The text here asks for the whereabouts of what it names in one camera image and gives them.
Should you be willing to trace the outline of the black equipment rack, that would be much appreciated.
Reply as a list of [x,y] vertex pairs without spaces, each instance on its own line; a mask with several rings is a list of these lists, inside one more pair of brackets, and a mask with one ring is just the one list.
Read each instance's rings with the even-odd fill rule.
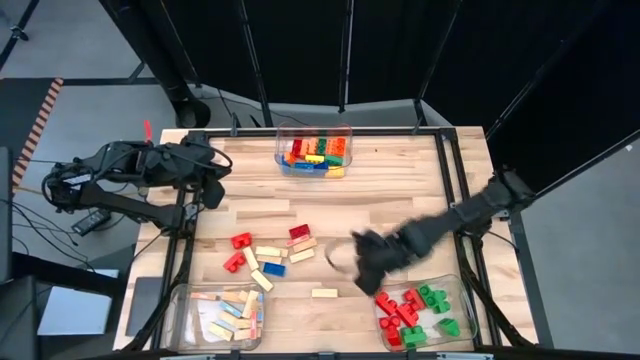
[[11,150],[0,147],[0,360],[38,360],[36,283],[114,296],[120,282],[13,250]]

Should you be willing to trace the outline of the black power brick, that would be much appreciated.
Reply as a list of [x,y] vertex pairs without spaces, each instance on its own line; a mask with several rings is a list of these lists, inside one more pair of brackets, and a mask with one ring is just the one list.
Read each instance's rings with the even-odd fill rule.
[[71,226],[71,230],[83,237],[96,230],[99,226],[106,224],[111,217],[111,213],[107,210],[95,210],[78,222],[74,223]]

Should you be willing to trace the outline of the black curtain frame bar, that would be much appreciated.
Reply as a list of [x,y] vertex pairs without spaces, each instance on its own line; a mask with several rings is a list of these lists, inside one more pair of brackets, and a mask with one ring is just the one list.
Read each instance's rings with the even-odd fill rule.
[[639,140],[639,139],[640,139],[640,129],[637,129],[634,132],[632,132],[631,134],[629,134],[628,136],[626,136],[623,139],[621,139],[620,141],[618,141],[617,143],[613,144],[608,149],[604,150],[603,152],[601,152],[600,154],[596,155],[595,157],[589,159],[588,161],[586,161],[585,163],[583,163],[580,166],[576,167],[575,169],[569,171],[568,173],[566,173],[565,175],[561,176],[559,179],[553,181],[551,184],[549,184],[549,185],[545,186],[544,188],[540,189],[539,191],[535,190],[535,188],[533,186],[533,182],[531,180],[526,180],[525,176],[522,175],[522,174],[519,174],[516,169],[512,169],[512,172],[514,172],[515,175],[518,176],[529,187],[529,189],[533,192],[532,202],[535,202],[535,201],[543,198],[544,196],[548,195],[550,192],[554,191],[555,189],[559,188],[560,186],[564,185],[568,181],[574,179],[578,175],[581,175],[585,171],[591,169],[592,167],[594,167],[594,166],[598,165],[599,163],[603,162],[604,160],[610,158],[611,156],[613,156],[618,151],[622,150],[627,145],[630,145],[631,143],[633,143],[633,142],[635,142],[636,140]]

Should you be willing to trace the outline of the black curtain pole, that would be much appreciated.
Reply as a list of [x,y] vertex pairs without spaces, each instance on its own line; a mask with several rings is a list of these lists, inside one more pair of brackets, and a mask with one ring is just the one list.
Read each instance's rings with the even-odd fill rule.
[[579,38],[588,30],[594,21],[610,6],[611,0],[596,0],[588,16],[582,20],[566,39],[560,41],[559,47],[553,54],[536,70],[534,76],[523,86],[509,105],[504,109],[496,121],[485,132],[487,141],[496,137],[513,114],[523,105],[525,100],[540,85],[545,77],[556,67],[556,65],[566,56]]
[[423,100],[427,89],[429,87],[429,84],[431,82],[431,79],[435,73],[435,70],[437,69],[441,54],[444,50],[444,47],[446,45],[446,42],[449,38],[449,35],[451,33],[451,30],[455,24],[459,9],[461,4],[463,3],[464,0],[452,0],[453,1],[453,8],[451,10],[450,16],[447,20],[446,26],[443,28],[443,30],[440,32],[440,38],[439,41],[437,43],[437,47],[435,48],[435,50],[432,53],[431,59],[430,59],[430,63],[429,63],[429,67],[426,70],[426,73],[424,75],[423,81],[421,83],[420,86],[420,90],[418,92],[418,94],[416,95],[416,97],[413,99],[413,104],[414,104],[414,110],[416,113],[416,123],[414,124],[412,130],[411,130],[411,134],[412,135],[417,135],[419,132],[419,128],[421,126],[427,126],[427,120],[426,120],[426,116],[421,104],[421,101]]
[[258,56],[256,53],[255,44],[253,41],[253,36],[252,36],[249,18],[246,10],[245,0],[236,0],[236,2],[237,2],[238,16],[239,16],[240,24],[242,28],[242,34],[244,37],[244,42],[247,47],[250,63],[254,73],[255,84],[256,84],[259,102],[261,105],[263,119],[265,122],[265,126],[272,128],[274,126],[274,123],[273,123],[273,119],[272,119],[272,115],[271,115],[271,111],[268,103],[266,89],[264,86],[262,71],[261,71]]

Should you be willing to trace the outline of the clear plastic bin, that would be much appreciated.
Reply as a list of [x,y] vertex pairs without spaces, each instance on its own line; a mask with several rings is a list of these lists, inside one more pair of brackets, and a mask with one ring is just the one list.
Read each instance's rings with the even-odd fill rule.
[[[280,171],[282,172],[281,164],[285,161],[284,154],[286,152],[290,152],[292,150],[292,144],[295,139],[309,139],[311,142],[310,155],[318,155],[316,153],[317,141],[319,138],[326,138],[327,141],[330,138],[336,137],[344,137],[347,141],[346,145],[346,153],[345,156],[342,157],[344,162],[342,166],[329,166],[330,167],[344,167],[345,175],[347,173],[347,168],[351,165],[352,162],[352,136],[353,131],[350,126],[347,124],[340,124],[337,126],[329,126],[329,127],[318,127],[318,126],[305,126],[305,127],[294,127],[288,123],[284,123],[278,127],[276,131],[276,149],[274,151],[274,160],[276,164],[279,166]],[[296,162],[306,162],[305,157],[302,158],[300,155],[296,157]],[[303,174],[301,176],[290,176],[290,177],[308,177],[308,178],[325,178],[325,179],[338,179],[338,178],[326,178],[325,174],[327,171],[316,170],[313,174]]]
[[[255,290],[260,293],[257,312],[258,337],[256,340],[227,342],[208,331],[211,323],[216,323],[233,333],[235,329],[218,319],[218,314],[224,311],[220,307],[221,294],[224,291]],[[192,299],[191,293],[208,293],[218,296],[217,301]],[[227,302],[243,311],[245,303]],[[169,308],[166,312],[162,346],[179,352],[205,353],[226,352],[232,350],[253,350],[261,343],[262,328],[264,326],[264,291],[255,283],[209,283],[201,285],[180,285],[171,295]]]
[[[447,294],[447,301],[451,304],[451,309],[446,313],[435,314],[428,306],[421,311],[416,311],[419,316],[417,325],[421,326],[427,335],[427,343],[425,346],[411,348],[420,349],[432,346],[440,346],[451,342],[457,341],[472,341],[478,333],[478,325],[475,320],[475,311],[471,308],[469,297],[464,290],[461,280],[455,275],[444,275],[437,278],[431,278],[420,281],[409,281],[400,284],[389,285],[380,291],[387,292],[390,297],[397,302],[397,306],[406,303],[403,299],[403,293],[410,289],[415,288],[418,290],[421,286],[428,285],[432,290],[443,290]],[[379,327],[378,319],[387,317],[387,315],[377,307],[375,304],[375,297],[373,299],[374,314],[378,326],[379,337],[383,345],[387,350],[392,352],[404,352],[410,349],[406,348],[404,343],[399,347],[391,347],[386,338],[384,330]],[[441,333],[436,324],[438,321],[444,318],[455,319],[460,327],[461,334],[458,337],[446,336]],[[402,321],[401,325],[397,328],[400,330],[406,326]]]

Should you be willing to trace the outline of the white sheet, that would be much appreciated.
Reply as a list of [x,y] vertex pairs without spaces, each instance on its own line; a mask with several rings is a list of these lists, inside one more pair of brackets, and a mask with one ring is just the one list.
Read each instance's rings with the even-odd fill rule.
[[39,336],[101,335],[107,328],[112,298],[53,287],[40,324]]

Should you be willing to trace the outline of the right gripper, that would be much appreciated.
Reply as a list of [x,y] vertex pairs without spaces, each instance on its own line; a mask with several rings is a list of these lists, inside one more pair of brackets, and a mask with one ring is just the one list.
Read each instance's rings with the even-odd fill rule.
[[366,295],[381,289],[385,272],[405,268],[423,257],[423,232],[417,227],[401,227],[386,235],[372,230],[353,232],[352,237],[358,256],[354,284]]

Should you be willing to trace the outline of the wooden block cartoon dog end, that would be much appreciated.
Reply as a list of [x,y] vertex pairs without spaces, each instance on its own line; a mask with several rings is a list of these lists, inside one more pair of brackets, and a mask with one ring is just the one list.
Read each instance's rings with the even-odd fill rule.
[[251,272],[251,277],[266,291],[270,292],[274,285],[273,283],[258,269]]

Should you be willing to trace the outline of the grey metal post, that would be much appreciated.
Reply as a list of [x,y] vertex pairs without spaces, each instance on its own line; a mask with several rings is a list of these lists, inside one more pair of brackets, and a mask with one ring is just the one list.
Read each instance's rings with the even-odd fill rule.
[[526,237],[525,227],[520,213],[515,213],[510,216],[509,231],[516,247],[518,248],[518,262],[520,265],[538,342],[544,348],[553,348],[553,337],[550,331],[537,274],[531,256],[530,246]]

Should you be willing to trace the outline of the grey curtain pole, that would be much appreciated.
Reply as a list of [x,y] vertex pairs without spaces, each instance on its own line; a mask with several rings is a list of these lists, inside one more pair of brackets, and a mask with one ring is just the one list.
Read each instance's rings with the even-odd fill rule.
[[348,98],[348,73],[350,59],[350,45],[352,32],[354,0],[344,0],[344,16],[341,30],[341,52],[340,52],[340,72],[338,88],[338,113],[342,114],[346,110]]

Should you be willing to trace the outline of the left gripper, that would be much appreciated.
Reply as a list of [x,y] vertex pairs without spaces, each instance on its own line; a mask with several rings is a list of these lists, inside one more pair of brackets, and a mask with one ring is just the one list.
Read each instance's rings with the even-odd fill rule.
[[230,158],[220,150],[202,142],[182,141],[179,155],[179,179],[203,180],[203,205],[217,208],[225,189],[219,181],[230,174]]

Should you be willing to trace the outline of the black round stand base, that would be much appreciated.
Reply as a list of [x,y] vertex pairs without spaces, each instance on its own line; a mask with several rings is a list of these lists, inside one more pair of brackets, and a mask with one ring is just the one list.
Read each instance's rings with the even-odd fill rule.
[[210,122],[211,110],[200,100],[174,102],[173,107],[176,112],[175,124],[178,128],[206,128]]

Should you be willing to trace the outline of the black tripod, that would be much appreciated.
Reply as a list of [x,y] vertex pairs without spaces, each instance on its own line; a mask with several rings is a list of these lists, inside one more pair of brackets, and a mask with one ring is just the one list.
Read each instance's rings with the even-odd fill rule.
[[4,45],[0,46],[0,71],[9,59],[16,44],[18,42],[28,42],[30,40],[25,28],[40,3],[40,0],[28,0],[20,18],[17,21],[13,21],[12,17],[2,7],[1,1],[7,0],[0,0],[0,34],[3,30],[6,30],[8,33],[8,39]]

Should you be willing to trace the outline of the orange black hazard tape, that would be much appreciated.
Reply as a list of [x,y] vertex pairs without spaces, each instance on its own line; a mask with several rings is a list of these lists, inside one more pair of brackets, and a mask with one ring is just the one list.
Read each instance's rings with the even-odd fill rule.
[[12,174],[13,187],[20,186],[28,165],[33,162],[33,155],[36,147],[40,142],[44,129],[47,125],[49,116],[53,111],[56,99],[64,85],[64,79],[56,77],[54,78],[44,94],[44,98],[41,101],[38,110],[34,116],[34,123],[29,129],[29,133],[25,140],[25,143],[17,156],[16,164],[14,165]]

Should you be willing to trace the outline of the black floor mat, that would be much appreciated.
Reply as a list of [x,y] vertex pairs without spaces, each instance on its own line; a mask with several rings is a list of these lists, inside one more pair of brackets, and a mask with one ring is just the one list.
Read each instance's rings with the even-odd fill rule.
[[0,79],[0,147],[20,154],[53,78]]

